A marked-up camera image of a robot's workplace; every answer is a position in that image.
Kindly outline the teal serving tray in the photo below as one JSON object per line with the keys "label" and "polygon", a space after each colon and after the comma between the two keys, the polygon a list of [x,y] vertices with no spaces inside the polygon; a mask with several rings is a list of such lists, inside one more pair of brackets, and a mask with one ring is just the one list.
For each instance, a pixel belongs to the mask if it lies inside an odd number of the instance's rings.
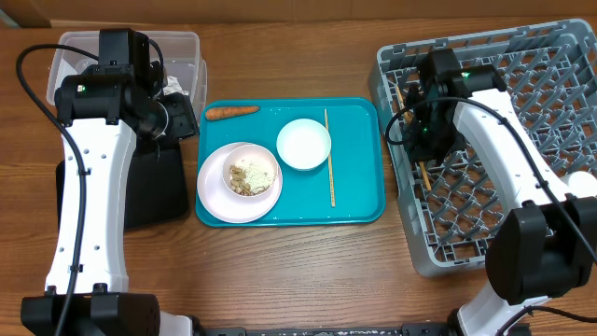
{"label": "teal serving tray", "polygon": [[336,207],[331,207],[327,160],[311,171],[282,163],[281,196],[264,217],[252,225],[283,227],[372,222],[385,209],[384,174],[378,116],[368,100],[359,97],[258,99],[217,101],[218,106],[259,106],[253,114],[216,121],[200,119],[198,165],[217,149],[237,142],[276,150],[282,128],[295,119],[313,119],[325,126],[327,109]]}

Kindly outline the orange carrot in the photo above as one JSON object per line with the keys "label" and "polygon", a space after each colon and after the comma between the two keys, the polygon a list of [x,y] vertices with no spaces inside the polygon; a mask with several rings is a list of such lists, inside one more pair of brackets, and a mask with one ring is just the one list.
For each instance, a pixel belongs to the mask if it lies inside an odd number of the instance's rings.
{"label": "orange carrot", "polygon": [[222,119],[231,119],[239,116],[250,115],[256,113],[260,109],[259,106],[218,106],[212,107],[205,111],[207,120],[216,121]]}

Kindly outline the pink bowl with food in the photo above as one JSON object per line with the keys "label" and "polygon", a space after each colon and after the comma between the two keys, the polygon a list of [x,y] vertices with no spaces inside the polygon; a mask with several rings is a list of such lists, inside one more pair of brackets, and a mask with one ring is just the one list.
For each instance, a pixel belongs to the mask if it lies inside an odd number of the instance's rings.
{"label": "pink bowl with food", "polygon": [[266,148],[245,144],[225,158],[222,178],[225,186],[245,199],[266,197],[280,181],[278,161]]}

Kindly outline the clear plastic waste bin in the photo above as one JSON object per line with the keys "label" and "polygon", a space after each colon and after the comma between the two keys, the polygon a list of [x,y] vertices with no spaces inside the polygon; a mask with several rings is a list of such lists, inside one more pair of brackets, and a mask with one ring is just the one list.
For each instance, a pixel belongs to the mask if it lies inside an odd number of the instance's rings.
{"label": "clear plastic waste bin", "polygon": [[[207,94],[206,62],[201,56],[201,44],[197,34],[185,31],[146,31],[163,55],[167,76],[178,78],[184,90],[189,91],[195,119],[201,118]],[[57,49],[49,69],[46,102],[54,104],[54,93],[65,77],[78,75],[97,62],[91,57],[72,51]]]}

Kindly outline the wooden chopstick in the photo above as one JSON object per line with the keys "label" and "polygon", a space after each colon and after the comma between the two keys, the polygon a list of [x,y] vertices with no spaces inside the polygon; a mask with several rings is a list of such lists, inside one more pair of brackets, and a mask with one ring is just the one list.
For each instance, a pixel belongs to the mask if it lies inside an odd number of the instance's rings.
{"label": "wooden chopstick", "polygon": [[[404,101],[404,98],[402,96],[402,93],[401,93],[400,89],[396,90],[396,95],[398,97],[399,107],[400,108],[404,108],[406,105],[405,105],[405,101]],[[412,119],[413,119],[413,114],[411,112],[407,111],[407,112],[405,112],[403,114],[403,118],[404,118],[405,122],[407,124],[409,124],[412,121]],[[422,161],[419,161],[418,165],[419,165],[419,168],[421,170],[423,184],[424,184],[424,186],[425,186],[425,188],[426,188],[427,191],[431,191],[432,190],[431,189],[431,184],[430,184],[430,181],[429,181],[428,176],[427,176],[427,171],[426,171],[425,165],[424,165],[424,163]]]}
{"label": "wooden chopstick", "polygon": [[329,178],[329,191],[330,191],[330,202],[331,207],[336,207],[336,197],[335,197],[335,185],[334,185],[334,175],[333,175],[333,163],[332,163],[332,156],[331,156],[331,134],[329,131],[329,121],[328,121],[328,113],[327,109],[324,109],[324,118],[325,118],[325,127],[327,131],[327,135],[329,138],[329,151],[327,154],[327,167],[328,167],[328,178]]}

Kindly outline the white round bowl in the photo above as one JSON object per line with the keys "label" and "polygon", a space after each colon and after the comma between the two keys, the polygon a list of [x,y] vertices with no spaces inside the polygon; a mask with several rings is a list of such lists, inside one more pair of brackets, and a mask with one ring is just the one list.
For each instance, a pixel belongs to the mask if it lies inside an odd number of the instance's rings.
{"label": "white round bowl", "polygon": [[295,119],[279,132],[276,149],[286,165],[299,171],[311,171],[328,159],[331,137],[320,122]]}

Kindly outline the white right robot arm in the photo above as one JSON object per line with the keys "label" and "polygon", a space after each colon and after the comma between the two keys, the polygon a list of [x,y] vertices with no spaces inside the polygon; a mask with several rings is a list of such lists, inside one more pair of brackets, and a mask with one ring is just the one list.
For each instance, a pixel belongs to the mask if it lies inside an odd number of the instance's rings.
{"label": "white right robot arm", "polygon": [[596,180],[556,175],[516,116],[507,86],[491,65],[463,68],[451,49],[418,63],[420,91],[401,145],[413,161],[442,161],[472,147],[505,211],[485,255],[487,283],[455,310],[455,335],[506,335],[535,311],[585,286],[596,263]]}

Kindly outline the white tissue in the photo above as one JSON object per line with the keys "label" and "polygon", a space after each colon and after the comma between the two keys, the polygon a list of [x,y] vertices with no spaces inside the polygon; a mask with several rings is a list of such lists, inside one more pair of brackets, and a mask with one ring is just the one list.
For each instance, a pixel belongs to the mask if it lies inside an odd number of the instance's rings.
{"label": "white tissue", "polygon": [[166,79],[166,85],[162,89],[165,95],[169,95],[172,93],[181,93],[183,95],[189,96],[189,91],[183,89],[177,77],[167,76]]}

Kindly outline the grey dishwasher rack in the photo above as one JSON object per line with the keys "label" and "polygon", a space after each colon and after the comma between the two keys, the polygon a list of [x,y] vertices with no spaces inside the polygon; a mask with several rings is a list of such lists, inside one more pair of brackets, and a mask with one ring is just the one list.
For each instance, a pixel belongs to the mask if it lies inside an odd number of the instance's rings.
{"label": "grey dishwasher rack", "polygon": [[[582,20],[394,44],[378,50],[369,91],[382,131],[399,135],[396,90],[419,85],[417,66],[436,49],[452,49],[463,67],[492,65],[507,84],[522,126],[557,175],[596,170],[596,37]],[[472,148],[442,163],[418,163],[389,149],[397,204],[414,269],[440,276],[483,265],[501,224],[498,194]]]}

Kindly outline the white round plate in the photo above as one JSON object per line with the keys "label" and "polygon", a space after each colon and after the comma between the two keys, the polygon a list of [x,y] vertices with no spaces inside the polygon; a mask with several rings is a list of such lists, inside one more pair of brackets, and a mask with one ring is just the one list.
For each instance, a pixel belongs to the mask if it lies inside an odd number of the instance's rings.
{"label": "white round plate", "polygon": [[[263,162],[273,171],[271,186],[258,195],[240,195],[231,189],[229,168],[246,159]],[[276,205],[283,183],[278,161],[268,149],[246,142],[224,145],[201,164],[197,176],[196,215],[212,227],[251,226],[253,221],[267,215]]]}

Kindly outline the white cup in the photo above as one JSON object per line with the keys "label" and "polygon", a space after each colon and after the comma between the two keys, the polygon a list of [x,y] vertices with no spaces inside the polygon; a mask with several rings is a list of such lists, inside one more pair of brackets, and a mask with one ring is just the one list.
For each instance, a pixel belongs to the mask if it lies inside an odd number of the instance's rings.
{"label": "white cup", "polygon": [[597,180],[591,173],[577,171],[565,175],[561,181],[577,198],[595,197],[597,195]]}

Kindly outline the black plastic tray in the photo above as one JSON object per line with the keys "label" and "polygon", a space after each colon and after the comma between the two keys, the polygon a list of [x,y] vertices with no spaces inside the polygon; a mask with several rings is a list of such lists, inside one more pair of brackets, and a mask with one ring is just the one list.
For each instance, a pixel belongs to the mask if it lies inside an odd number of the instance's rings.
{"label": "black plastic tray", "polygon": [[57,167],[59,229],[118,237],[129,229],[177,219],[188,210],[180,146],[102,135],[82,145],[64,143]]}

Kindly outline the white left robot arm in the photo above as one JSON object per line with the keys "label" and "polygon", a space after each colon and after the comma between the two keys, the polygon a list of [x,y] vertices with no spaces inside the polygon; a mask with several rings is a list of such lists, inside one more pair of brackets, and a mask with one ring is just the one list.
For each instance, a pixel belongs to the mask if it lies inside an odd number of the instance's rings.
{"label": "white left robot arm", "polygon": [[135,155],[151,172],[137,193],[147,215],[187,204],[180,142],[199,129],[190,99],[165,93],[159,45],[131,29],[104,29],[82,73],[65,77],[47,118],[62,135],[62,207],[45,292],[21,303],[36,335],[199,335],[199,320],[132,293],[123,236]]}

